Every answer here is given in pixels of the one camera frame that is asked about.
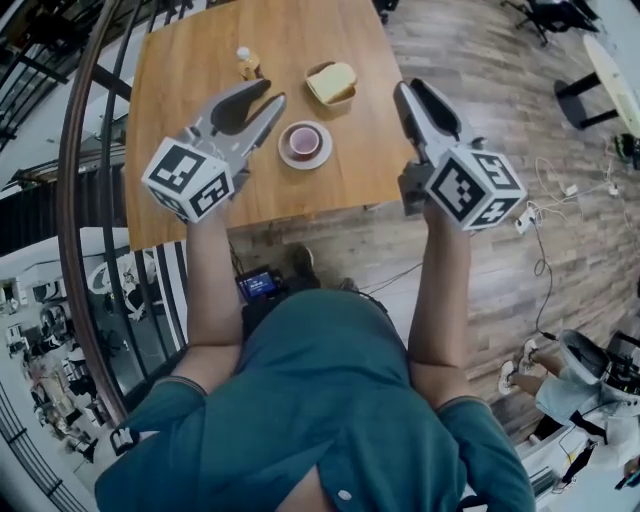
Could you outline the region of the toast bread slice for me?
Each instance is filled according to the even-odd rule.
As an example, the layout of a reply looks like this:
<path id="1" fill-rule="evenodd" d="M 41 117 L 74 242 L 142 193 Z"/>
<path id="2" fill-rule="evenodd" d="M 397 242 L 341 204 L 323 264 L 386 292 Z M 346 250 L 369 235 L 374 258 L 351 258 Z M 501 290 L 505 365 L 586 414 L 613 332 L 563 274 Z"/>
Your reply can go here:
<path id="1" fill-rule="evenodd" d="M 352 89 L 357 76 L 349 64 L 336 62 L 310 75 L 306 83 L 321 102 L 329 104 Z"/>

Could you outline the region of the black device with screen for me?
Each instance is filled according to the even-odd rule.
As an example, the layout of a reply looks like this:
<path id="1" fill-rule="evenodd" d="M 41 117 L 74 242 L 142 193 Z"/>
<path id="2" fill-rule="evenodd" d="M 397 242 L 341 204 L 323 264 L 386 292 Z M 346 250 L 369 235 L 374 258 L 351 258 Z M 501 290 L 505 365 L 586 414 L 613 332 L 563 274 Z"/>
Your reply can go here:
<path id="1" fill-rule="evenodd" d="M 274 299 L 285 290 L 281 271 L 268 265 L 242 273 L 235 281 L 247 303 Z"/>

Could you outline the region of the black metal railing bars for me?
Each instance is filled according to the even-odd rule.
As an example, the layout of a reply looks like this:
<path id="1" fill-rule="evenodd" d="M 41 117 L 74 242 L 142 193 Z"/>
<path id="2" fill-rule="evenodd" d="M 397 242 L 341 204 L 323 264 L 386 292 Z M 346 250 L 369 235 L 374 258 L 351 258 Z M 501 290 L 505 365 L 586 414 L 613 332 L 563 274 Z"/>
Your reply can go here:
<path id="1" fill-rule="evenodd" d="M 54 43 L 30 41 L 26 53 L 37 63 L 23 72 L 9 93 L 0 93 L 0 149 L 29 114 L 52 94 L 47 70 L 69 76 L 78 66 L 104 0 L 36 0 L 29 20 L 61 26 Z M 125 192 L 130 142 L 137 130 L 128 120 L 128 102 L 119 95 L 91 97 L 85 109 L 86 134 L 78 148 L 76 224 L 82 237 L 111 236 L 99 249 L 100 263 L 87 269 L 87 310 L 112 386 L 127 410 L 152 384 L 175 367 L 187 344 L 185 245 L 172 241 L 133 250 L 124 242 L 134 199 Z M 25 262 L 28 249 L 58 236 L 58 162 L 50 158 L 21 169 L 0 192 L 0 271 Z"/>

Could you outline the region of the white saucer plate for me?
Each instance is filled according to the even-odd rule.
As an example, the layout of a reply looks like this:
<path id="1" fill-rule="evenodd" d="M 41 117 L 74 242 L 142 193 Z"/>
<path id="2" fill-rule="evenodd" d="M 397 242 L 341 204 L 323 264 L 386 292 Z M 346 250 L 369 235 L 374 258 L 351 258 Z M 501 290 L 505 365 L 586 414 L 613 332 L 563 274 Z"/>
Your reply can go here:
<path id="1" fill-rule="evenodd" d="M 314 121 L 301 121 L 289 125 L 278 141 L 283 162 L 297 170 L 313 170 L 331 156 L 333 140 L 329 131 Z"/>

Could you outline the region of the person's left shoe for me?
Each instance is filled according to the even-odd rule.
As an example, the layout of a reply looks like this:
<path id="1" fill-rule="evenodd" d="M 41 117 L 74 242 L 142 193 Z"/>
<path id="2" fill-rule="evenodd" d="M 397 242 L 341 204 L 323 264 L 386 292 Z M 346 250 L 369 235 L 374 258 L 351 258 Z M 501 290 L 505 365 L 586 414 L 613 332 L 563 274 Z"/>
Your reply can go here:
<path id="1" fill-rule="evenodd" d="M 290 254 L 290 264 L 297 284 L 304 289 L 315 289 L 321 287 L 321 281 L 316 275 L 314 268 L 314 257 L 311 250 L 298 244 Z"/>

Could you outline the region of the small orange juice bottle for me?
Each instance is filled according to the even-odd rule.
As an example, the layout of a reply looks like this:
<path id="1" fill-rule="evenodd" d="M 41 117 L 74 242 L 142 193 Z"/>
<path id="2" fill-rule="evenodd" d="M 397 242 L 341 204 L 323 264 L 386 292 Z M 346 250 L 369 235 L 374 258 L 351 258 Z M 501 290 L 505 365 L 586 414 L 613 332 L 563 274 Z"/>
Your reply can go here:
<path id="1" fill-rule="evenodd" d="M 248 47 L 238 47 L 236 50 L 237 65 L 241 77 L 245 81 L 263 79 L 261 63 L 258 56 Z"/>

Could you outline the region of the person's teal shirt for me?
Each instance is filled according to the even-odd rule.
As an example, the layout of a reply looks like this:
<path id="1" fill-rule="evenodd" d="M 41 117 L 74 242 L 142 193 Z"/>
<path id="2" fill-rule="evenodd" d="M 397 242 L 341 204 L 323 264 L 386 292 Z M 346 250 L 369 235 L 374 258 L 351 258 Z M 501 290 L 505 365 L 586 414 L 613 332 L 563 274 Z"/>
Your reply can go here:
<path id="1" fill-rule="evenodd" d="M 371 301 L 324 289 L 278 305 L 212 392 L 158 381 L 125 427 L 143 434 L 97 480 L 100 512 L 274 512 L 310 471 L 338 512 L 535 512 L 490 408 L 433 410 Z"/>

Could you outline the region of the black office chair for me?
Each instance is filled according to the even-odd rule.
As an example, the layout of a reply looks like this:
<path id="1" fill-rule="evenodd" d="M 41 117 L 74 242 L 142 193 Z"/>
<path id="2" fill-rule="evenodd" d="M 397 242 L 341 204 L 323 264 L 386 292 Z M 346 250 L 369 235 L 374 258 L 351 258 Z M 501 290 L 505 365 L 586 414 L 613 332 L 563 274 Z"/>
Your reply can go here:
<path id="1" fill-rule="evenodd" d="M 501 7 L 509 6 L 521 13 L 524 18 L 515 25 L 516 30 L 531 25 L 541 41 L 541 46 L 548 45 L 548 33 L 566 33 L 578 29 L 590 33 L 598 33 L 593 20 L 589 18 L 572 0 L 524 0 L 514 3 L 512 0 L 500 0 Z"/>

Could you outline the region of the white power strip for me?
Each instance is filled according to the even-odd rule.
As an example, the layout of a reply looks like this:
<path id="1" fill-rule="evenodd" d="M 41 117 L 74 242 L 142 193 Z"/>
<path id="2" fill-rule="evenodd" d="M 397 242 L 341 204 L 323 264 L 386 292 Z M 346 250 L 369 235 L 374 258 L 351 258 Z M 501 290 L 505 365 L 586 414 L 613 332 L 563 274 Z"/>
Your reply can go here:
<path id="1" fill-rule="evenodd" d="M 516 219 L 514 226 L 520 235 L 523 235 L 530 227 L 536 225 L 537 210 L 531 206 Z"/>

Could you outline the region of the person's right forearm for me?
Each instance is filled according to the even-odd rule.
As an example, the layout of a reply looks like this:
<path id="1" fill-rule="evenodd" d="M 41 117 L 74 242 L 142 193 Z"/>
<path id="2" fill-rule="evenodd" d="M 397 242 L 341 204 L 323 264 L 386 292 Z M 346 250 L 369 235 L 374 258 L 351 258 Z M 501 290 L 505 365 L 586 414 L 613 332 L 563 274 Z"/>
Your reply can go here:
<path id="1" fill-rule="evenodd" d="M 432 201 L 425 204 L 423 216 L 428 234 L 409 354 L 416 363 L 462 368 L 468 352 L 470 235 Z"/>

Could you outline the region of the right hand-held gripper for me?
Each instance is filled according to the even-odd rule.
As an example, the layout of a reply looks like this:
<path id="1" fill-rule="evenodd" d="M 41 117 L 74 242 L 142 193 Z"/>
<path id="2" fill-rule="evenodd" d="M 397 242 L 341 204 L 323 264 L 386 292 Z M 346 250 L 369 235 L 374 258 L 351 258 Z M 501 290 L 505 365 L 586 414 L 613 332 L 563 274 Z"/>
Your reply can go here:
<path id="1" fill-rule="evenodd" d="M 417 159 L 398 177 L 404 214 L 432 201 L 464 231 L 495 227 L 527 196 L 507 157 L 484 148 L 482 137 L 460 141 L 461 121 L 434 86 L 400 81 L 393 100 Z"/>

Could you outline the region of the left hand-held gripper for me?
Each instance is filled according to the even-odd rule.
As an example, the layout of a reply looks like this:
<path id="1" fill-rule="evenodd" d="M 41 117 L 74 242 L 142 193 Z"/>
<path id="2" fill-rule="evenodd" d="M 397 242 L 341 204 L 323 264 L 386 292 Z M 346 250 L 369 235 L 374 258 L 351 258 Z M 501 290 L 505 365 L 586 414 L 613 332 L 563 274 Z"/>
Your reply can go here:
<path id="1" fill-rule="evenodd" d="M 286 108 L 286 95 L 269 98 L 247 121 L 252 103 L 271 87 L 268 79 L 244 81 L 209 98 L 178 136 L 165 138 L 142 183 L 185 223 L 197 223 L 248 181 L 249 155 L 259 149 Z"/>

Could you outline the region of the person's left forearm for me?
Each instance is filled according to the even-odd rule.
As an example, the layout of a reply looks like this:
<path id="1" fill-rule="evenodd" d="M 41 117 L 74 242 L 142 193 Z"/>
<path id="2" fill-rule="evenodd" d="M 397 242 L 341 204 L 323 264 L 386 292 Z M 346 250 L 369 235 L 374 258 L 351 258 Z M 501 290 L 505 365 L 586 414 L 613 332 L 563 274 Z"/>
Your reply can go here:
<path id="1" fill-rule="evenodd" d="M 187 329 L 199 346 L 233 346 L 243 340 L 241 302 L 223 213 L 187 229 Z"/>

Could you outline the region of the pink cup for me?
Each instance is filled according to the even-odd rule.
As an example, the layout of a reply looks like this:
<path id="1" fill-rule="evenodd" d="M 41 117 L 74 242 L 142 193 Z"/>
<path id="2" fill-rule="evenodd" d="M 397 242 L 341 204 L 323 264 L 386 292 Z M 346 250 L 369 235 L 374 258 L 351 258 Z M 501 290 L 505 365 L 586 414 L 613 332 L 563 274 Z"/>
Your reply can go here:
<path id="1" fill-rule="evenodd" d="M 289 147 L 297 159 L 309 159 L 315 155 L 320 147 L 319 132 L 308 125 L 299 125 L 292 129 L 289 135 Z"/>

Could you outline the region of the white table black pedestal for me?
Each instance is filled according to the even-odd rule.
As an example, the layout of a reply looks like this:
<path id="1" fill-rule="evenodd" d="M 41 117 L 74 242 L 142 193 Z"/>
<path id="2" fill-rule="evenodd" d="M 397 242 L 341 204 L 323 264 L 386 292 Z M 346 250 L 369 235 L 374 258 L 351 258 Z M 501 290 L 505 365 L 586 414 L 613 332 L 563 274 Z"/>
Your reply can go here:
<path id="1" fill-rule="evenodd" d="M 618 63 L 595 37 L 584 35 L 583 44 L 594 71 L 573 83 L 562 80 L 554 83 L 554 94 L 562 113 L 577 130 L 620 118 L 627 131 L 640 139 L 640 100 Z M 604 88 L 614 108 L 588 117 L 579 96 L 598 86 Z"/>

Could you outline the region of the curved wooden handrail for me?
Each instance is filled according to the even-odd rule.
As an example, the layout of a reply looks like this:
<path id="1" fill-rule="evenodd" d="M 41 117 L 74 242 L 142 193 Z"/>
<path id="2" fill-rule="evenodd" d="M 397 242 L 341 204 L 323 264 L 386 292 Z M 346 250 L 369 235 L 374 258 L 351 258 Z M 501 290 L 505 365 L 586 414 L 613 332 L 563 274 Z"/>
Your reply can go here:
<path id="1" fill-rule="evenodd" d="M 57 226 L 61 268 L 72 319 L 97 391 L 111 417 L 118 423 L 126 417 L 122 393 L 112 377 L 97 339 L 98 329 L 91 311 L 80 226 L 76 217 L 76 179 L 80 139 L 93 71 L 98 63 L 109 25 L 122 0 L 105 0 L 75 74 L 61 134 L 57 180 Z"/>

